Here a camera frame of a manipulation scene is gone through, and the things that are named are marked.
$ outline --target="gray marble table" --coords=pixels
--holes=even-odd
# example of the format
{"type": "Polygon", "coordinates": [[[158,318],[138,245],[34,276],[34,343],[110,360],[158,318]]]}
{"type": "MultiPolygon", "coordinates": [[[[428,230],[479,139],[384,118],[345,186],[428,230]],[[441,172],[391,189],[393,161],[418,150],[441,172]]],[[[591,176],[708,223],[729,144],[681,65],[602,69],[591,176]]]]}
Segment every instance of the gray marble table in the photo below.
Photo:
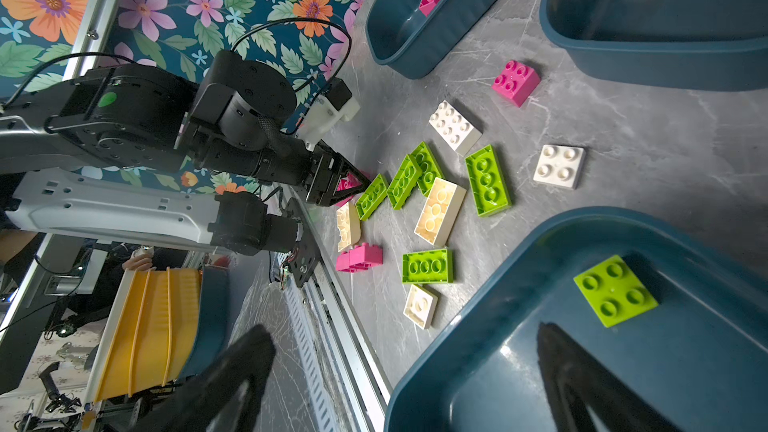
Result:
{"type": "MultiPolygon", "coordinates": [[[[408,286],[399,266],[402,254],[430,249],[413,233],[424,198],[416,190],[399,211],[385,202],[362,223],[363,240],[383,246],[386,263],[339,275],[393,387],[521,240],[572,208],[646,212],[768,273],[768,90],[701,92],[593,79],[544,36],[541,0],[498,0],[433,72],[408,80],[371,58],[365,24],[373,1],[360,12],[350,62],[340,73],[362,108],[326,141],[361,170],[389,180],[425,140],[447,179],[469,189],[462,158],[427,122],[448,100],[483,132],[473,151],[493,144],[515,201],[480,218],[468,194],[447,244],[456,281],[430,287],[440,299],[426,331],[402,313],[408,286]],[[533,65],[542,78],[520,109],[491,90],[510,59],[533,65]],[[576,190],[533,182],[546,143],[588,149],[576,190]]],[[[310,211],[331,257],[335,211],[310,211]]]]}

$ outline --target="marble surface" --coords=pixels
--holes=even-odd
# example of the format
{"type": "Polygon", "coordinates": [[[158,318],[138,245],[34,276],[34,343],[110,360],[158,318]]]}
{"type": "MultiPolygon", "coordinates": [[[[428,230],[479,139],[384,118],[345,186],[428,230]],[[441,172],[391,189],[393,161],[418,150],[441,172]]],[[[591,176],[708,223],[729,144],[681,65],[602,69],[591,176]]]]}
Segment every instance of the marble surface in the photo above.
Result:
{"type": "Polygon", "coordinates": [[[230,342],[256,324],[262,324],[272,335],[276,349],[254,432],[314,432],[319,427],[310,409],[310,392],[288,319],[288,306],[280,284],[269,283],[268,263],[267,252],[253,257],[238,255],[237,264],[230,269],[230,290],[247,291],[230,342]]]}
{"type": "MultiPolygon", "coordinates": [[[[399,267],[402,254],[430,249],[413,233],[424,198],[416,191],[397,212],[385,203],[362,224],[362,240],[383,246],[385,264],[338,275],[392,386],[536,225],[572,208],[646,212],[768,276],[768,90],[701,92],[590,78],[544,36],[541,0],[498,0],[433,72],[407,80],[371,58],[365,24],[373,1],[362,8],[340,73],[360,113],[326,141],[361,170],[389,180],[426,140],[447,179],[469,189],[462,158],[427,123],[448,100],[483,132],[473,151],[493,144],[515,200],[506,212],[480,218],[466,197],[447,244],[456,282],[430,287],[440,299],[426,331],[402,313],[408,286],[399,267]],[[542,77],[520,109],[491,90],[510,59],[542,77]],[[576,190],[533,182],[547,143],[588,149],[576,190]]],[[[335,212],[310,211],[331,257],[335,212]]]]}

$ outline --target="blue plastic container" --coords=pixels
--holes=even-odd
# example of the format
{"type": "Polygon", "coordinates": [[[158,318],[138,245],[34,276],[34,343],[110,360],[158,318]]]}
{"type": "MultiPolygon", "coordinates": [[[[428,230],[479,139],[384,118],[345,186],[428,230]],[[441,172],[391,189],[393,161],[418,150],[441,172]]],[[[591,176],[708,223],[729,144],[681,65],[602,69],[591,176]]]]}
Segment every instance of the blue plastic container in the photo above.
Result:
{"type": "Polygon", "coordinates": [[[421,79],[495,1],[440,0],[424,16],[421,0],[376,0],[366,24],[373,59],[408,79],[421,79]]]}
{"type": "Polygon", "coordinates": [[[536,333],[558,324],[681,430],[768,424],[766,283],[664,222],[580,208],[538,226],[437,336],[385,430],[555,431],[536,333]],[[573,277],[619,254],[659,306],[606,328],[573,277]]]}
{"type": "Polygon", "coordinates": [[[229,312],[229,283],[226,270],[218,267],[203,267],[197,335],[179,377],[202,373],[214,362],[224,347],[226,315],[229,312]]]}
{"type": "Polygon", "coordinates": [[[765,0],[542,0],[542,28],[599,79],[699,90],[768,86],[765,0]]]}

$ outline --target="green toy brick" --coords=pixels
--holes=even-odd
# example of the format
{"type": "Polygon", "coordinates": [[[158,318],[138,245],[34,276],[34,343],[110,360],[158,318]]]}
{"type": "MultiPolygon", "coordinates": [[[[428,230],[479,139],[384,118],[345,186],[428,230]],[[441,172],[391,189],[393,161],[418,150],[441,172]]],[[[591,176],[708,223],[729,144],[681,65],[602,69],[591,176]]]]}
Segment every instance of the green toy brick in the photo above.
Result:
{"type": "Polygon", "coordinates": [[[416,182],[421,175],[422,170],[418,168],[416,158],[408,154],[402,160],[397,174],[395,174],[392,183],[389,184],[389,188],[386,190],[389,201],[392,203],[392,208],[395,210],[402,208],[402,205],[406,203],[406,199],[411,195],[411,191],[416,187],[416,182]]]}
{"type": "Polygon", "coordinates": [[[437,164],[435,156],[429,150],[426,142],[418,144],[418,147],[411,152],[411,155],[416,158],[418,168],[422,170],[422,176],[416,181],[418,190],[422,191],[423,196],[429,197],[429,191],[432,190],[432,184],[435,183],[435,179],[437,177],[445,178],[446,176],[440,170],[440,166],[437,164]]]}
{"type": "Polygon", "coordinates": [[[478,216],[492,216],[511,207],[512,198],[507,192],[507,184],[493,148],[487,146],[465,160],[478,216]]]}
{"type": "Polygon", "coordinates": [[[659,304],[618,255],[577,275],[574,282],[605,327],[637,317],[659,304]]]}
{"type": "Polygon", "coordinates": [[[403,284],[450,284],[453,282],[453,254],[446,248],[402,256],[403,284]]]}
{"type": "Polygon", "coordinates": [[[387,187],[386,179],[381,174],[371,181],[371,185],[355,202],[360,220],[368,220],[368,217],[384,202],[387,187]]]}

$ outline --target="green sticker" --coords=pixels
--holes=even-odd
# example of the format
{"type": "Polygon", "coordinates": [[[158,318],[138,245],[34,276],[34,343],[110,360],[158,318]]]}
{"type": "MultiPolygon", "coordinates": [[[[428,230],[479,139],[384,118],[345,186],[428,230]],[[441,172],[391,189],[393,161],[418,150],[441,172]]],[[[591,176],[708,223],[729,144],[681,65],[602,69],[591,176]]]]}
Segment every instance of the green sticker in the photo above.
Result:
{"type": "Polygon", "coordinates": [[[107,92],[101,96],[101,99],[98,101],[99,107],[106,107],[112,105],[112,102],[118,99],[118,94],[114,92],[107,92]]]}

